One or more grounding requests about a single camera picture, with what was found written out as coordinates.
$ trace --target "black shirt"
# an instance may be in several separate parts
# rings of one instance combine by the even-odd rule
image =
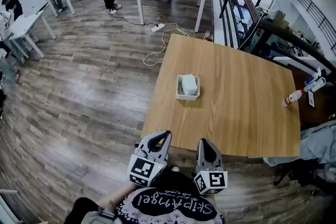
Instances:
[[[21,13],[22,7],[19,0],[9,0],[9,3],[6,5],[6,11],[9,9],[13,9],[14,5],[16,5],[16,9],[14,9],[14,13]]]

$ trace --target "wooden floor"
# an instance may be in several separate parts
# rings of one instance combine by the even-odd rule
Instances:
[[[145,66],[142,59],[161,50],[162,32],[111,17],[103,0],[72,3],[75,16],[66,10],[55,18],[46,8],[57,39],[36,24],[46,57],[32,53],[20,68],[22,85],[8,88],[0,130],[0,188],[19,191],[4,198],[25,223],[62,223],[77,198],[98,199],[123,184],[160,69]],[[118,15],[139,22],[136,0],[117,3],[123,5]],[[143,6],[146,23],[160,17],[194,36],[197,0],[143,0]],[[207,0],[196,37],[211,29],[211,17]],[[260,159],[224,156],[224,161],[229,188],[216,199],[228,223],[317,223],[328,205],[295,182],[274,187],[274,170]],[[188,172],[195,153],[172,148],[170,162]]]

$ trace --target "storage box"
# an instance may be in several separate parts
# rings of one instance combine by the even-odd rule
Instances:
[[[194,76],[197,85],[197,91],[195,95],[185,95],[182,90],[182,77],[183,75],[178,75],[176,80],[176,99],[179,100],[188,100],[188,101],[195,101],[200,96],[200,85],[199,85],[199,77]]]

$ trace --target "power strip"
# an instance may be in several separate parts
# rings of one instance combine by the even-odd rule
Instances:
[[[152,32],[157,32],[161,30],[162,28],[164,28],[164,24],[159,24],[159,26],[155,26],[152,28]]]

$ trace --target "white shoe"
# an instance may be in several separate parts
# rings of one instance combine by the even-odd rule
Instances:
[[[111,8],[111,9],[106,9],[106,12],[107,12],[108,14],[112,14],[112,15],[114,15],[114,14],[117,13],[117,11],[116,11],[115,9],[113,9],[113,8]]]
[[[178,166],[174,166],[174,167],[172,167],[172,171],[173,172],[179,172],[180,168]]]
[[[122,8],[122,6],[120,4],[114,4],[113,5],[113,9],[119,9]]]

